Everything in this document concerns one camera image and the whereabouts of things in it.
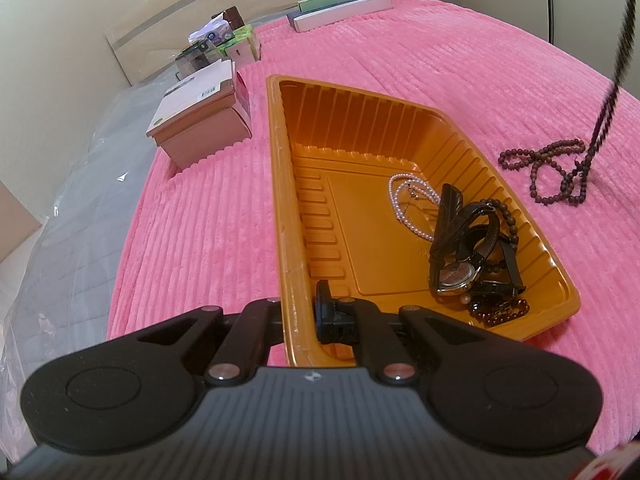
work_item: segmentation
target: pink blanket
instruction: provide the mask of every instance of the pink blanket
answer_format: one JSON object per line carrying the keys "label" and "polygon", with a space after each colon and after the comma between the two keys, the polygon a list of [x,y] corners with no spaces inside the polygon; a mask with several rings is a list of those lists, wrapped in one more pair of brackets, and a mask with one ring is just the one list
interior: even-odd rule
{"label": "pink blanket", "polygon": [[[286,20],[259,29],[264,60],[241,70],[254,138],[182,173],[158,150],[122,254],[109,337],[203,304],[237,312],[278,294],[268,75],[325,80],[439,108],[494,162],[504,149],[590,138],[607,79],[471,10],[420,0],[394,5],[305,34]],[[640,104],[623,92],[579,208],[535,205],[528,173],[505,175],[580,290],[581,311],[532,343],[578,361],[600,381],[605,403],[591,439],[597,452],[640,428],[640,143],[632,142],[638,131]],[[540,172],[543,195],[557,192],[557,176],[551,168]],[[274,362],[283,363],[282,354]]]}

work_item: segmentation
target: plastic container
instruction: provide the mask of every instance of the plastic container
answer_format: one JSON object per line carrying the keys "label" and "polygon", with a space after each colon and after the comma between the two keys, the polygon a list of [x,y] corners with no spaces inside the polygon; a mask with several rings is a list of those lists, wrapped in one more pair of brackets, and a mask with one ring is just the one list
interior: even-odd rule
{"label": "plastic container", "polygon": [[[312,298],[322,279],[329,280],[334,297],[364,298],[383,312],[419,304],[483,328],[457,296],[430,291],[430,243],[398,222],[389,202],[388,180],[400,172],[420,176],[437,191],[449,182],[465,202],[497,198],[508,204],[518,227],[516,258],[530,312],[492,332],[523,340],[578,311],[578,291],[546,238],[447,116],[373,92],[283,76],[268,79],[268,99],[291,365],[344,366],[353,358],[350,349],[322,346],[316,338]],[[433,231],[435,206],[423,200],[418,211],[414,203],[407,214],[418,227]]]}

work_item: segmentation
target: white logo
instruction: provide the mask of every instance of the white logo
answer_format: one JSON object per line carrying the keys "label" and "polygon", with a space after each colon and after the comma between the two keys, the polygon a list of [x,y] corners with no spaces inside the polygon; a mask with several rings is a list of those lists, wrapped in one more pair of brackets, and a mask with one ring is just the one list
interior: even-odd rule
{"label": "white logo", "polygon": [[322,379],[322,375],[320,375],[315,370],[313,372],[309,372],[308,374],[304,374],[303,377],[311,383],[315,383],[316,381]]}

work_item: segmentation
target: green box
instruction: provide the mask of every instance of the green box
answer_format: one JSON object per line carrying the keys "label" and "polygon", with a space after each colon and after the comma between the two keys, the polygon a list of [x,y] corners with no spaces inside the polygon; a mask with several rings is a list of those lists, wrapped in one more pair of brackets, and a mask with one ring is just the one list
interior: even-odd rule
{"label": "green box", "polygon": [[329,5],[343,4],[349,0],[300,0],[298,6],[300,12],[312,12],[313,10],[322,9]]}

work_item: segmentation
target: gray mattress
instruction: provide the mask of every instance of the gray mattress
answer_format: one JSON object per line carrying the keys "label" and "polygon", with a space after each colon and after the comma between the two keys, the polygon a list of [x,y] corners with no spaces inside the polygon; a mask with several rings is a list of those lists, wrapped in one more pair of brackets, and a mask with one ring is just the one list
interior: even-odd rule
{"label": "gray mattress", "polygon": [[156,152],[146,129],[174,72],[116,97],[31,254],[0,360],[0,447],[12,462],[34,446],[19,407],[25,379],[106,338],[120,255]]}

